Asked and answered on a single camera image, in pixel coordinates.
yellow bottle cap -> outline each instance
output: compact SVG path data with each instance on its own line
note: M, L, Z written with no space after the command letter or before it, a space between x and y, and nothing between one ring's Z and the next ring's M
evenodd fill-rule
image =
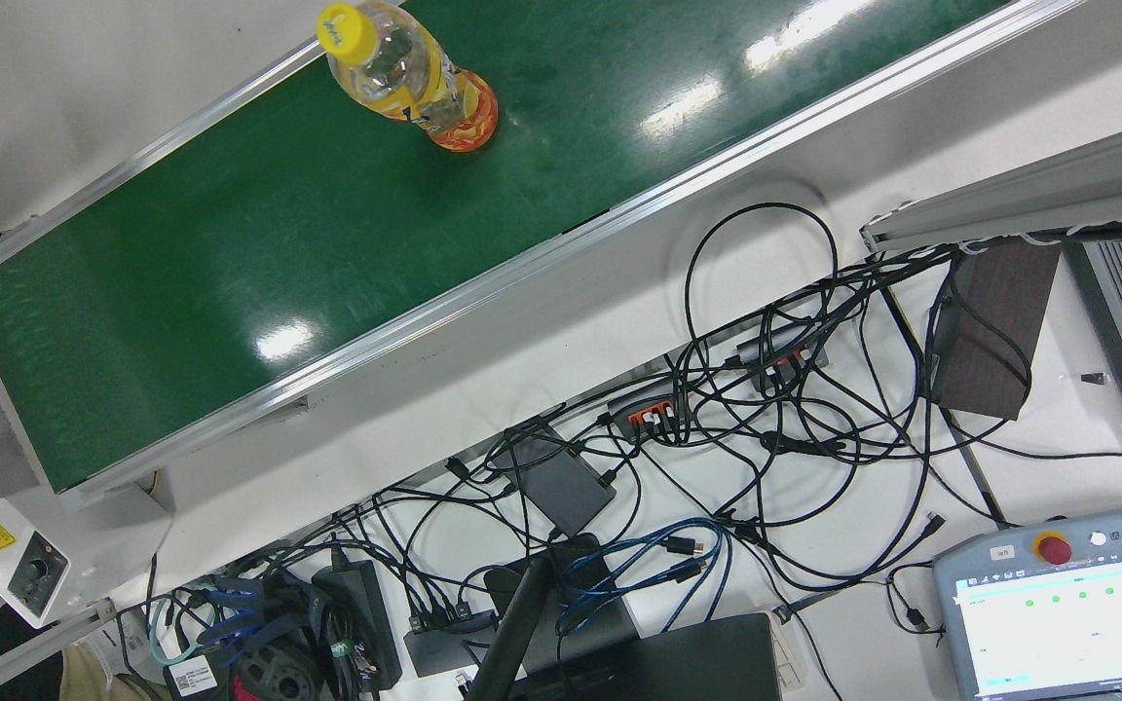
M350 3L327 6L320 12L316 34L327 53L351 65L369 62L379 45L370 18Z

control box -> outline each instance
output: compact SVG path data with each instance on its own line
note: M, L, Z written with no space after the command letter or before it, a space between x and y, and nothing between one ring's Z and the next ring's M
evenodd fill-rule
M971 538L934 581L960 698L1122 700L1122 510Z
M67 514L48 488L0 498L0 596L34 627L146 572L171 515L136 485Z

metal frame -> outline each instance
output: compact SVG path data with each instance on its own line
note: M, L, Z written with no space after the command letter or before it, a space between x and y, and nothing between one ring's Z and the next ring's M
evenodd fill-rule
M846 89L830 94L815 105L806 107L804 110L787 117L753 137L745 138L739 144L691 166L660 185L633 196L626 203L615 205L609 212L570 230L564 237L558 236L555 239L545 240L485 274L459 284L450 292L440 294L431 302L415 306L406 314L352 339L315 362L243 396L236 403L215 409L209 416L168 435L167 439L137 450L136 453L125 456L101 473L91 476L77 487L67 489L59 497L71 509L89 505L108 489L150 473L174 458L210 444L213 440L266 416L280 405L293 403L307 391L323 386L324 382L373 362L395 348L460 319L463 314L486 305L499 294L508 292L522 280L579 256L618 231L623 231L624 228L635 225L643 218L649 218L686 196L695 195L714 183L734 177L767 155L782 150L865 107L894 98L904 90L926 83L927 80L984 54L987 49L1006 43L1033 27L1041 26L1048 19L1072 10L1079 3L1083 3L1083 0L1020 0L1019 3L1011 3L969 26L958 28L919 52L891 63L890 66L847 85ZM273 85L279 84L300 67L320 57L321 53L323 52L316 40L300 46L266 74L228 93L214 105L205 108L167 137L162 137L141 154L126 160L123 165L85 187L66 203L59 204L43 218L33 219L21 227L18 233L0 245L0 262L67 218L74 216L76 212L110 192L112 187L121 185L134 174L141 173L149 165L157 163L222 117L231 114L238 107L245 105Z
M861 228L873 252L1122 221L1122 132L942 195Z
M80 616L67 618L62 624L37 635L36 638L28 639L27 643L3 653L0 655L0 686L31 670L46 657L62 652L64 647L98 630L113 618L114 607L111 605L111 600L99 599Z

screen display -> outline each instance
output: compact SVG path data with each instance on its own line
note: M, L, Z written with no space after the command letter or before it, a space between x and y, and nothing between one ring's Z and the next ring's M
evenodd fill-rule
M1122 556L955 582L978 700L1122 690Z

orange usb port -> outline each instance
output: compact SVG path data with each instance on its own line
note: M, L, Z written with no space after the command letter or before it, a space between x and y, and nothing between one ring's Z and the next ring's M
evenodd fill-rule
M673 412L672 399L666 399L664 403L652 404L649 408L631 414L631 416L626 417L626 421L632 424L643 425L646 424L646 416L649 416L649 414L655 414L655 416L664 418L668 416L668 412Z

